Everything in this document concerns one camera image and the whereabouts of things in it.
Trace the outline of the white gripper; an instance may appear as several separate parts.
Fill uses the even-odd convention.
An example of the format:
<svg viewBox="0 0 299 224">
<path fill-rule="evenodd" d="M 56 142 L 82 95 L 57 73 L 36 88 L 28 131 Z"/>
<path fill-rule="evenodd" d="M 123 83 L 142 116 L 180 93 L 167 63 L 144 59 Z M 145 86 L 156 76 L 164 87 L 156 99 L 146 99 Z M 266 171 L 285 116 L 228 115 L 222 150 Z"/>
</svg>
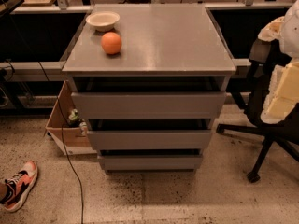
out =
<svg viewBox="0 0 299 224">
<path fill-rule="evenodd" d="M 284 17 L 269 22 L 258 34 L 265 42 L 279 40 Z M 299 62 L 288 63 L 285 67 L 276 65 L 268 87 L 269 93 L 263 103 L 261 120 L 267 124 L 283 121 L 299 103 Z"/>
</svg>

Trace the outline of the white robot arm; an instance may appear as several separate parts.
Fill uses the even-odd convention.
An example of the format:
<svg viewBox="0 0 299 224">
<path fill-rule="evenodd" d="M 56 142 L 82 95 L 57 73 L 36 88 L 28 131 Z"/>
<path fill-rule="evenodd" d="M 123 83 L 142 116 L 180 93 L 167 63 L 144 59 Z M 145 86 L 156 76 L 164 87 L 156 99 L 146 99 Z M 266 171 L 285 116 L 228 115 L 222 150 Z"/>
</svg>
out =
<svg viewBox="0 0 299 224">
<path fill-rule="evenodd" d="M 285 65 L 275 65 L 269 93 L 263 103 L 261 120 L 267 124 L 283 121 L 299 103 L 299 0 L 282 17 L 268 23 L 258 34 L 262 41 L 277 40 L 279 50 L 291 57 Z"/>
</svg>

